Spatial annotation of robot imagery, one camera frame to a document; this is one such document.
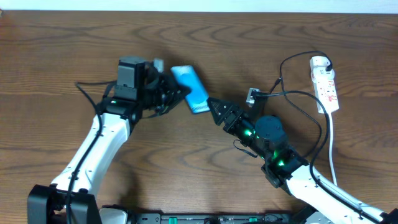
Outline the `blue Galaxy smartphone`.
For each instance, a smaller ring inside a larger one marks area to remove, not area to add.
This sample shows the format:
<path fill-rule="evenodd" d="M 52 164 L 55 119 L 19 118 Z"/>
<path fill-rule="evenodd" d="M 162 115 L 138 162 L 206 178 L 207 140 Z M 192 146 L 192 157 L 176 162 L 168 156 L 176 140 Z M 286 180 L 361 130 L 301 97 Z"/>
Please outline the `blue Galaxy smartphone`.
<path fill-rule="evenodd" d="M 185 96 L 185 101 L 191 112 L 193 114 L 208 112 L 210 110 L 207 103 L 209 95 L 194 68 L 191 65 L 174 66 L 171 72 L 179 85 L 190 89 L 190 93 Z"/>

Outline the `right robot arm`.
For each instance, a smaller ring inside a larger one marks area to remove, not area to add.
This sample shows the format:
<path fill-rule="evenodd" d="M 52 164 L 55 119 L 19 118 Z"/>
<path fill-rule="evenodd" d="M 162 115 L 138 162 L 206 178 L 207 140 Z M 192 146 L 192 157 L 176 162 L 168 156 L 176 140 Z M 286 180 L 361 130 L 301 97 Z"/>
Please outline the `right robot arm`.
<path fill-rule="evenodd" d="M 324 178 L 289 145 L 279 118 L 267 115 L 253 121 L 249 113 L 232 102 L 209 98 L 207 103 L 215 124 L 249 147 L 252 157 L 264 160 L 262 171 L 266 179 L 317 210 L 320 221 L 397 223 L 397 210 L 383 212 Z"/>

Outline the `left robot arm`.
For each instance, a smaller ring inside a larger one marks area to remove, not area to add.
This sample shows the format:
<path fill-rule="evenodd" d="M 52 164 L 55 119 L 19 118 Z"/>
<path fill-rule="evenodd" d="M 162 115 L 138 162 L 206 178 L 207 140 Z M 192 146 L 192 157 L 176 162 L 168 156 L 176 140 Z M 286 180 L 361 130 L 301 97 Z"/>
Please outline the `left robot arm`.
<path fill-rule="evenodd" d="M 134 223 L 116 205 L 98 208 L 96 196 L 121 146 L 145 110 L 167 114 L 190 92 L 164 73 L 163 61 L 121 57 L 118 78 L 105 82 L 102 100 L 93 103 L 90 131 L 66 168 L 48 186 L 35 185 L 27 198 L 28 223 Z"/>

